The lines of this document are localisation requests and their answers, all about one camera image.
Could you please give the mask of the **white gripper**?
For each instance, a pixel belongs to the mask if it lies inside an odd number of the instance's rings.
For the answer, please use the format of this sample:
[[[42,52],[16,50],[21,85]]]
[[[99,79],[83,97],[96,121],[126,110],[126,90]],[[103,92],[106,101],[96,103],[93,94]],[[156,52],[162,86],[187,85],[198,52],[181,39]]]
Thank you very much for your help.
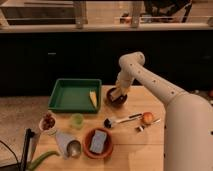
[[[129,80],[117,80],[115,89],[110,93],[112,101],[117,100],[120,96],[125,96],[130,91],[131,83]]]

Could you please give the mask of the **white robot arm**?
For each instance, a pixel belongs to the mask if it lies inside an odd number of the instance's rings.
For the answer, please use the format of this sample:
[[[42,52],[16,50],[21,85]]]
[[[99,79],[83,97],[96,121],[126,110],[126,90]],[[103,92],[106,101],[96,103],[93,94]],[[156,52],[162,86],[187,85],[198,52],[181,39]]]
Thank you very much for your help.
[[[119,58],[115,96],[136,79],[165,107],[163,171],[213,171],[213,107],[143,67],[142,52]]]

